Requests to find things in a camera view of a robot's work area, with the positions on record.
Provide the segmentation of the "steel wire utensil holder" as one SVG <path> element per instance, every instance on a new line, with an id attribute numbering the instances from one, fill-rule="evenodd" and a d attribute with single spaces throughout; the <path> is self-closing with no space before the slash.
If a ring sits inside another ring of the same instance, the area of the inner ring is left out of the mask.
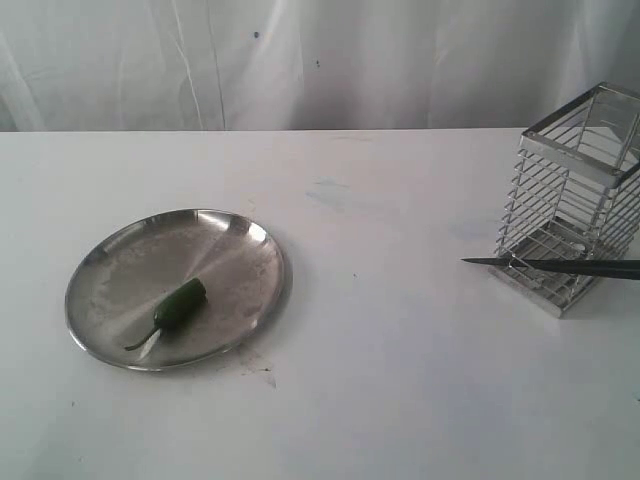
<path id="1" fill-rule="evenodd" d="M 556 317 L 597 278 L 530 260 L 618 260 L 639 229 L 639 96 L 602 82 L 526 129 L 491 272 Z"/>

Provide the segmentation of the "black knife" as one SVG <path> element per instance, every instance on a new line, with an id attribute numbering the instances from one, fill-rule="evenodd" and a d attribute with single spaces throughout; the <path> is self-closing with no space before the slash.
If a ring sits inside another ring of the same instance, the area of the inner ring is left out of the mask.
<path id="1" fill-rule="evenodd" d="M 588 260 L 588 259 L 517 259 L 463 258 L 464 262 L 496 267 L 533 268 L 546 272 L 583 275 L 591 277 L 639 280 L 638 260 Z"/>

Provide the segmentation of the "green chili pepper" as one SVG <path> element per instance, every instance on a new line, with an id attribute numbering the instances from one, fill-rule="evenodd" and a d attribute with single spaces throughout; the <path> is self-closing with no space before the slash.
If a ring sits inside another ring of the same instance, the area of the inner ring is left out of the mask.
<path id="1" fill-rule="evenodd" d="M 180 327 L 195 315 L 206 300 L 203 282 L 199 278 L 190 279 L 158 304 L 153 314 L 152 329 L 137 343 L 126 346 L 125 350 L 137 350 L 157 332 Z"/>

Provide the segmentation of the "round steel plate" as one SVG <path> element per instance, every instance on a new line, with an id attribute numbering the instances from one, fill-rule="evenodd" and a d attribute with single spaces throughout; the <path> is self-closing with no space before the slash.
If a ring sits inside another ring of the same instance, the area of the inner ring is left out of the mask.
<path id="1" fill-rule="evenodd" d="M 184 209 L 138 220 L 97 244 L 65 293 L 76 344 L 109 365 L 163 371 L 226 352 L 274 317 L 287 284 L 286 257 L 263 226 L 244 216 Z M 206 303 L 141 348 L 125 347 L 153 327 L 158 304 L 192 278 Z"/>

